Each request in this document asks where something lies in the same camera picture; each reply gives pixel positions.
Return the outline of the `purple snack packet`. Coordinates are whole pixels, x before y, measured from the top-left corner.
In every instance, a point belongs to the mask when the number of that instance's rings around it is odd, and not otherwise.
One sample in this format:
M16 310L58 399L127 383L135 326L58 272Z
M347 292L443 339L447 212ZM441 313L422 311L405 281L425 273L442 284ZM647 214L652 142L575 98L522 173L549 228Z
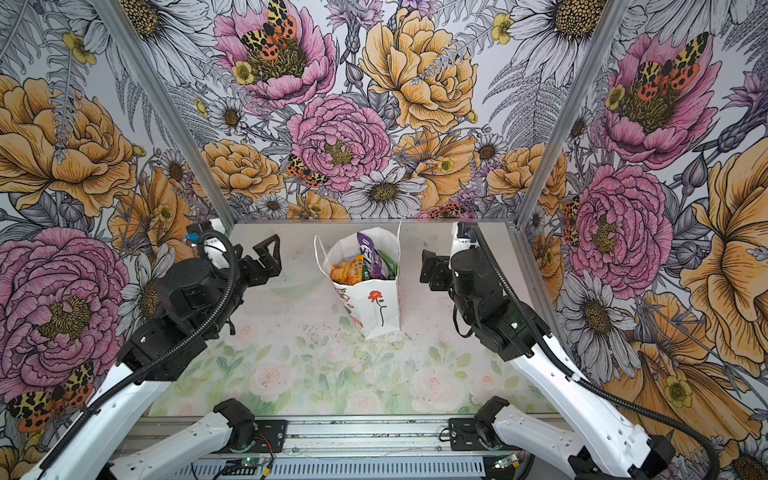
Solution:
M388 267L376 249L373 240L362 232L357 233L357 240L369 277L376 280L387 280L389 277Z

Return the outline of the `white floral paper bag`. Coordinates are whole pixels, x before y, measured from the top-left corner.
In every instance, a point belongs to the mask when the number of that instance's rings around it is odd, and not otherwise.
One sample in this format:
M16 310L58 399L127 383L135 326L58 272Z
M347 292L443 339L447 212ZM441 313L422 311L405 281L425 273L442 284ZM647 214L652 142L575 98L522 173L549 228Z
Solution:
M330 279L333 265L362 255L357 240L358 232L369 236L377 250L386 251L397 262L398 275L394 280L376 280L369 277L366 281L347 286L336 284ZM331 282L350 318L365 338L373 339L400 330L400 233L398 231L391 232L381 227L372 227L358 232L338 240L330 248L326 248L321 238L316 236L313 239L313 246L317 266Z

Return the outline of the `narrow orange snack packet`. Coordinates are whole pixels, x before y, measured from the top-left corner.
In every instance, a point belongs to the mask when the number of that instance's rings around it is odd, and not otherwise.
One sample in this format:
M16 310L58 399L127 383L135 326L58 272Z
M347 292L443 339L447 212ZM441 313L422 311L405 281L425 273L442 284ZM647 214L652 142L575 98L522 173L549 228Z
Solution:
M369 279L365 258L358 255L333 265L330 279L340 285L353 286Z

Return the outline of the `green chips bag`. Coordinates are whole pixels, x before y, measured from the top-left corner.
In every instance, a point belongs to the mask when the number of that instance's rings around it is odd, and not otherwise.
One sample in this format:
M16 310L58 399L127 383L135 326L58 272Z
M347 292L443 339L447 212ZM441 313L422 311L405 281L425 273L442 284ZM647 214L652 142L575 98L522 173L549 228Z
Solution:
M386 251L379 249L378 252L383 264L386 266L387 279L394 280L398 275L397 262Z

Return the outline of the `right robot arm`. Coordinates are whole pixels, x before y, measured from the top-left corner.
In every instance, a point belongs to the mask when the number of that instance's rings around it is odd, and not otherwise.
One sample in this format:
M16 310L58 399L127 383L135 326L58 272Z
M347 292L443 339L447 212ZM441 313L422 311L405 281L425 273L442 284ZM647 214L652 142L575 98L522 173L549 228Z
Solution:
M488 250L470 246L450 256L425 250L421 262L421 282L447 293L469 335L532 383L568 426L558 429L494 396L475 416L487 448L520 447L572 479L653 479L667 469L675 455L671 442L581 386L583 375Z

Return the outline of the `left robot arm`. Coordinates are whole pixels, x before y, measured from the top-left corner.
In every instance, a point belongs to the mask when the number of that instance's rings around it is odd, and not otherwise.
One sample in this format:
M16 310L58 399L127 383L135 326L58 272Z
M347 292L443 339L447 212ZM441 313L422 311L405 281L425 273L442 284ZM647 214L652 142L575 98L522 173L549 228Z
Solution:
M199 233L197 256L172 265L157 281L160 303L153 318L134 331L102 387L26 478L109 478L114 452L209 341L232 325L246 290L280 275L280 244L271 235L250 257L221 232Z

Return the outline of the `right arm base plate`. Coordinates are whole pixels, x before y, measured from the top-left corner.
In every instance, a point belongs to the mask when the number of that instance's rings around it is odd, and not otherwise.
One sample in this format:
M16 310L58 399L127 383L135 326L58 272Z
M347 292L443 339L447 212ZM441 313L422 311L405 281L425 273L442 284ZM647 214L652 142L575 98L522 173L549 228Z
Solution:
M448 442L452 451L493 451L499 448L491 425L475 418L449 418Z

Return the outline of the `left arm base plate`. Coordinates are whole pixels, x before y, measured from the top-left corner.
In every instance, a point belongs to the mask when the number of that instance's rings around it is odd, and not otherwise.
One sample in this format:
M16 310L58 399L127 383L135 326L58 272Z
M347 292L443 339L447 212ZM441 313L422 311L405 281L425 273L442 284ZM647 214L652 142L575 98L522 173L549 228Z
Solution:
M236 450L249 454L281 453L287 438L286 420L254 420L241 428Z

